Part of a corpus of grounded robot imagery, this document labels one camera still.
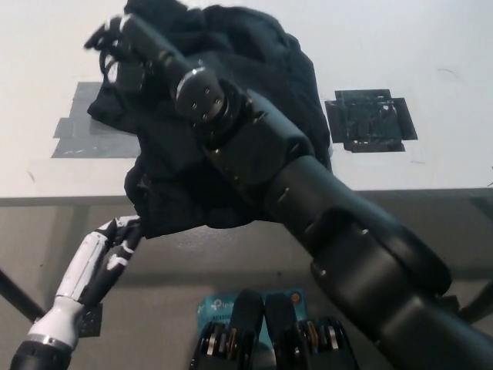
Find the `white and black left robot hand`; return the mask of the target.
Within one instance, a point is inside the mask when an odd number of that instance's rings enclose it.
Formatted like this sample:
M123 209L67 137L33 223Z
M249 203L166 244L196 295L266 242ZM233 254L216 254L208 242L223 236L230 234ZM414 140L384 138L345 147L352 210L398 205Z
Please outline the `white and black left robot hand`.
M118 281L142 238L140 218L117 217L87 234L55 294L57 309L90 309Z

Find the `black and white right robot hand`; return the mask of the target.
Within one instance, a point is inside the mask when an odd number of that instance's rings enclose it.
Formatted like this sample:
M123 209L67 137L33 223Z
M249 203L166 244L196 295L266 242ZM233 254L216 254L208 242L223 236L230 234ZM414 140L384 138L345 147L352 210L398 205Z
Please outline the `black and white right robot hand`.
M142 63L161 76L175 95L191 62L160 32L138 15L116 15L96 29L85 49L108 52L120 60Z

